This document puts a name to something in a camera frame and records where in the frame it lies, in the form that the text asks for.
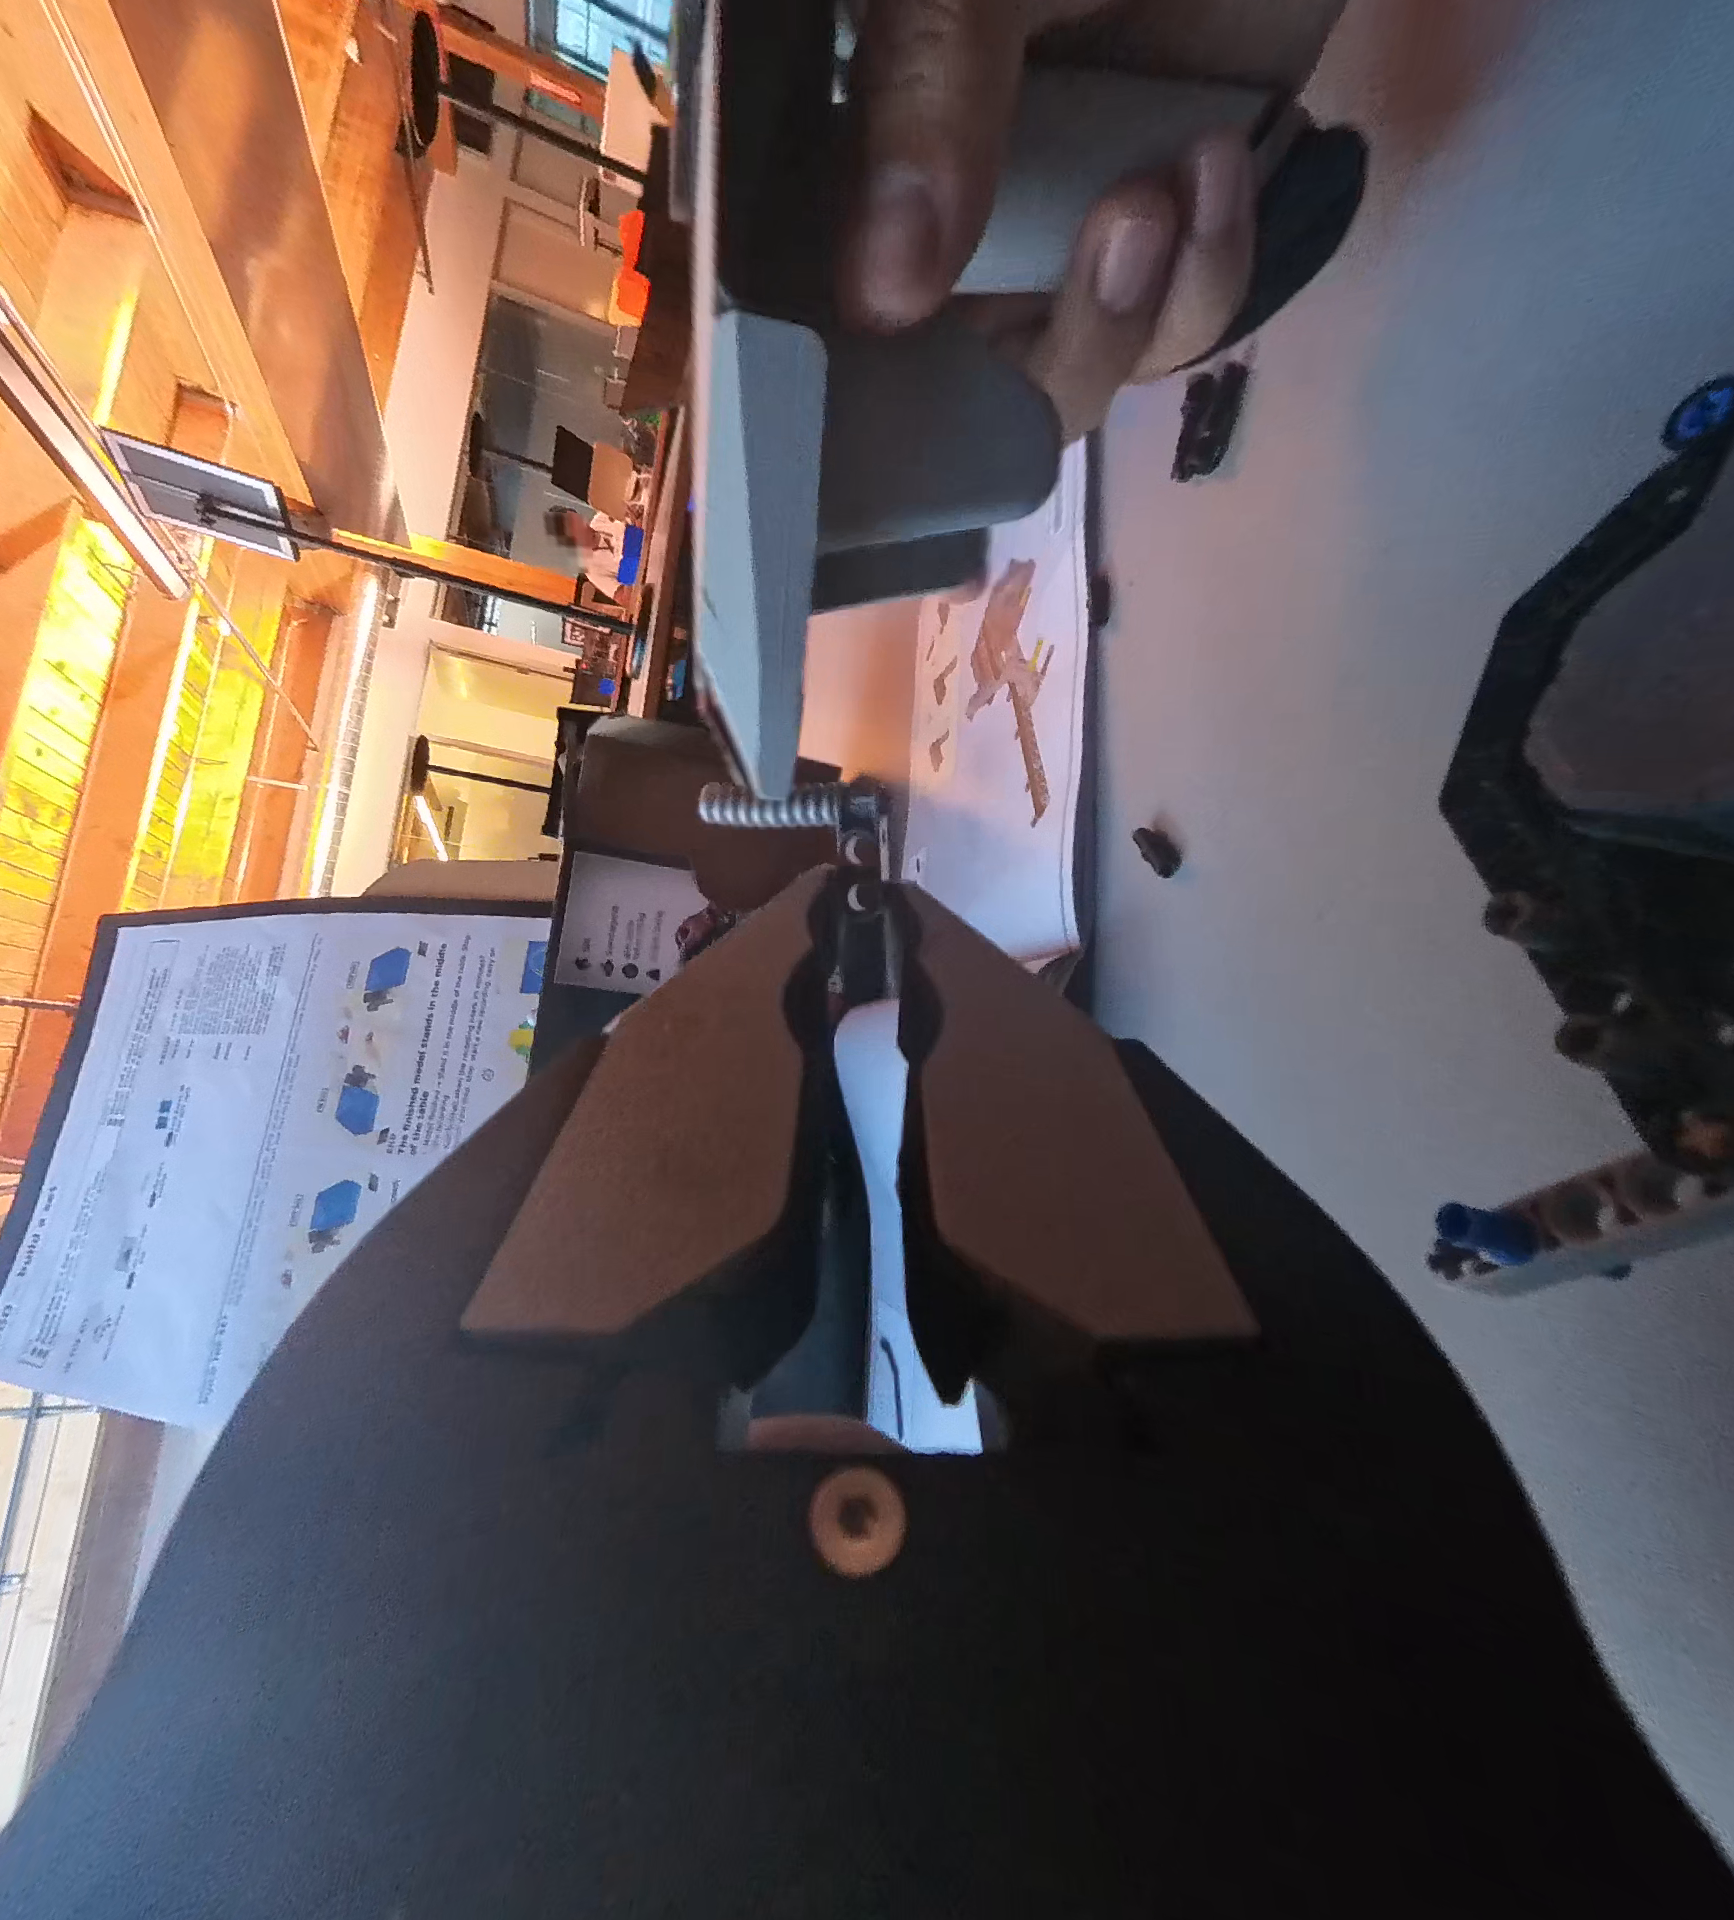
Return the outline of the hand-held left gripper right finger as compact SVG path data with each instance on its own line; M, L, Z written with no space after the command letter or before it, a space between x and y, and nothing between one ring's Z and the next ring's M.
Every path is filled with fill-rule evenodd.
M1117 1045L918 887L888 894L904 1308L946 1400L1261 1338Z

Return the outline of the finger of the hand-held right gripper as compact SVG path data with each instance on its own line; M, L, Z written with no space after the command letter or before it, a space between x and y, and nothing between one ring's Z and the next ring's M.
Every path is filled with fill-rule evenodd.
M692 652L738 782L794 789L822 495L828 355L804 326L720 311L704 337Z
M811 606L851 613L976 586L995 531L1056 490L1047 392L956 319L831 334Z

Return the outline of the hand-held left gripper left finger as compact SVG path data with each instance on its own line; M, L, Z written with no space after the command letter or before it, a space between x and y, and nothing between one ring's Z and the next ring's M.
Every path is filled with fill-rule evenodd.
M461 1318L487 1348L758 1385L811 1328L832 1157L832 869L593 1049Z

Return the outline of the grey spring lego shock absorber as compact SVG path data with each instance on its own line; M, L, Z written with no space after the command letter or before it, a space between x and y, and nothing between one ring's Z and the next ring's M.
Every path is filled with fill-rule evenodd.
M819 781L783 796L711 782L699 818L716 831L822 835L834 855L808 906L808 943L827 979L831 1021L900 994L904 938L894 912L892 796L875 779Z

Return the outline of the black lego truck box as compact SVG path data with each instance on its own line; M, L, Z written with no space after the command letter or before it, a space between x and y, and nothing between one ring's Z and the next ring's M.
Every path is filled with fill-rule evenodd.
M707 823L702 790L732 774L711 732L694 726L603 718L567 779L532 1073L669 983L682 964L682 924L701 911L753 912L838 856L832 826Z

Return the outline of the black lego connector piece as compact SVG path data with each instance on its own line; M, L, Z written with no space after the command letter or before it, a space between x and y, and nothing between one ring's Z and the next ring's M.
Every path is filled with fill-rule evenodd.
M1239 356L1190 374L1171 460L1174 484L1213 478L1222 469L1240 425L1250 378L1253 366Z

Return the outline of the lego instruction booklet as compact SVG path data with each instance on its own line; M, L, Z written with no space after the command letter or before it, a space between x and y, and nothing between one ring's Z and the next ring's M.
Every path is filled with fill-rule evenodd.
M900 881L1036 977L1086 944L1090 446L991 541L986 584L816 614L800 749L897 796Z

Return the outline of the black grey lego chassis assembly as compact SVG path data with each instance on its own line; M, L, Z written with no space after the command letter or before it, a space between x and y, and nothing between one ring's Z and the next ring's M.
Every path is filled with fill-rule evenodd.
M1429 1269L1464 1292L1622 1280L1734 1237L1734 374L1662 446L1508 606L1438 794L1485 928L1558 1008L1555 1051L1638 1141L1442 1205Z

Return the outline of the person's right hand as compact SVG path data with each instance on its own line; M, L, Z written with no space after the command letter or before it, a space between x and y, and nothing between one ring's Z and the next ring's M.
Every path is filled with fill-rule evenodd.
M989 226L1031 56L1296 94L1344 2L864 5L851 79L853 203L837 268L851 324L892 332L948 309ZM960 301L1052 402L1062 439L1124 388L1240 338L1254 290L1258 189L1220 133L1104 190L1049 296Z

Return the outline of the printed instruction sheet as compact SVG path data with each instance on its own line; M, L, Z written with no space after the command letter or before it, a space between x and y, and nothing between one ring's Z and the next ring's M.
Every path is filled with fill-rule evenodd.
M231 1421L359 1243L526 1084L543 901L105 917L0 1230L0 1385Z

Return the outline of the flat panel light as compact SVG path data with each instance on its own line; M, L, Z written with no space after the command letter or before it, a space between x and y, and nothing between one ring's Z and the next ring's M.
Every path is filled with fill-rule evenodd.
M300 562L304 546L274 483L112 429L100 429L99 441L148 517L282 565Z

